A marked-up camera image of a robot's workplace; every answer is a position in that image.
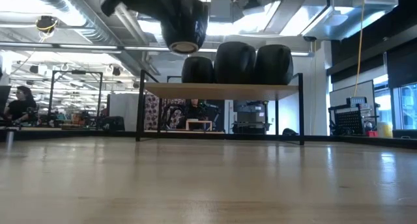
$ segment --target black shirt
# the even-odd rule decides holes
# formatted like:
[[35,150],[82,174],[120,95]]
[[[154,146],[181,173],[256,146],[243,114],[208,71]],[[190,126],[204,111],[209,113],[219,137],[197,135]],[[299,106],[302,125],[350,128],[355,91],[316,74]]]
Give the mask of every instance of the black shirt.
[[17,120],[27,113],[29,107],[36,108],[35,101],[30,100],[14,100],[8,105],[8,112],[12,115],[12,120]]
[[187,119],[199,119],[199,120],[205,120],[207,117],[207,113],[203,107],[194,107],[190,106],[186,110],[186,118]]

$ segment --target person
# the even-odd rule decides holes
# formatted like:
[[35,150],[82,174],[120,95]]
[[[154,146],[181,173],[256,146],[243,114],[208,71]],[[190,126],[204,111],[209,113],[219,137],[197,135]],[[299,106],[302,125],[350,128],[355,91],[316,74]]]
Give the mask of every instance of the person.
[[36,102],[33,99],[32,91],[28,87],[20,86],[16,91],[17,100],[9,103],[5,108],[5,115],[14,122],[23,122],[29,119],[28,110],[36,109]]
[[[186,105],[184,116],[179,120],[177,129],[184,129],[188,119],[208,120],[207,112],[204,107],[199,104],[198,99],[192,99]],[[202,130],[204,124],[191,124],[191,130]]]

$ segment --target red object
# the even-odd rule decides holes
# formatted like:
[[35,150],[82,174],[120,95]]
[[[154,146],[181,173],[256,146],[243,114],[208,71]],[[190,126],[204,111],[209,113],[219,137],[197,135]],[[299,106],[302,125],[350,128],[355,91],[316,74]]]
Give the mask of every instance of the red object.
[[366,132],[366,136],[368,136],[368,137],[378,137],[378,132],[368,131],[368,132]]

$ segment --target window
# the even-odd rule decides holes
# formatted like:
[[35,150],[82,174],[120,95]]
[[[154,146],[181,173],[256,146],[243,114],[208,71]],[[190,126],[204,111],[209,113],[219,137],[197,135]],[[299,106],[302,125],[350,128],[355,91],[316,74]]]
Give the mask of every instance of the window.
[[375,88],[375,103],[380,105],[377,109],[377,115],[379,116],[378,122],[386,122],[392,125],[391,94],[388,88],[388,75],[375,78],[373,84]]
[[417,85],[401,87],[401,117],[404,130],[417,130]]
[[378,108],[379,122],[392,124],[391,94],[390,90],[375,91],[375,102],[381,105]]

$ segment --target black stand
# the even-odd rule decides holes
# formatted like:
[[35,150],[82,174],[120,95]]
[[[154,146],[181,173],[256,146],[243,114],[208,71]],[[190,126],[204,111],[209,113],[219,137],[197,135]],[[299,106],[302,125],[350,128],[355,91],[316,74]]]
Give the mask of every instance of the black stand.
[[293,79],[298,80],[298,109],[299,109],[299,128],[300,135],[285,136],[279,135],[278,129],[278,100],[275,101],[275,114],[276,114],[276,134],[275,135],[240,135],[240,134],[209,134],[209,133],[161,133],[161,115],[162,115],[162,99],[159,99],[159,112],[158,112],[158,127],[156,133],[148,133],[144,131],[143,123],[145,119],[145,75],[149,76],[152,80],[159,83],[152,75],[147,71],[141,71],[140,88],[139,88],[139,102],[137,103],[137,126],[136,126],[136,141],[141,141],[142,137],[150,138],[179,138],[179,139],[236,139],[236,140],[278,140],[278,141],[299,141],[300,145],[304,145],[304,86],[303,75],[296,74]]

